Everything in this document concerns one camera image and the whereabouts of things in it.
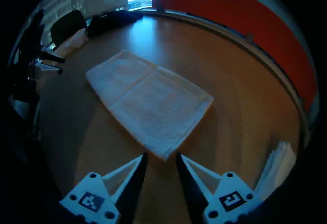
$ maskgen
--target folded towel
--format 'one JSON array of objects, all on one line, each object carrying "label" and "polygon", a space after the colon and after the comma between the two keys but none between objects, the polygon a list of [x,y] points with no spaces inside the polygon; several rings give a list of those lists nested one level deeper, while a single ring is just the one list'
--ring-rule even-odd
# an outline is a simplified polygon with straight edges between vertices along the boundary
[{"label": "folded towel", "polygon": [[126,50],[87,71],[86,77],[120,124],[163,160],[213,101],[193,83]]},{"label": "folded towel", "polygon": [[269,155],[264,170],[260,176],[255,192],[265,200],[279,187],[289,175],[296,161],[289,142],[280,141],[276,151]]}]

